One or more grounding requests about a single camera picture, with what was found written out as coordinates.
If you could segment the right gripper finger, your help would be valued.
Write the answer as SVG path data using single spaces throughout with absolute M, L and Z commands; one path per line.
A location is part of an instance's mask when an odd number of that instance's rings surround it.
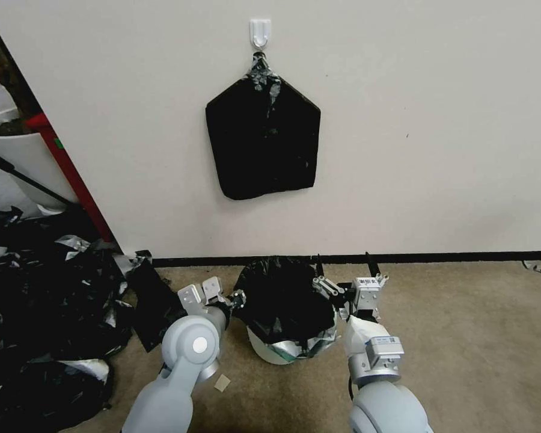
M 365 259 L 368 266 L 368 271 L 372 278 L 375 278 L 378 282 L 381 282 L 386 279 L 386 275 L 381 272 L 379 267 L 379 262 L 377 257 L 373 254 L 370 254 L 368 251 L 365 252 Z
M 315 272 L 316 276 L 312 280 L 313 289 L 331 301 L 341 300 L 341 288 L 325 277 L 320 255 L 317 255 L 315 259 Z

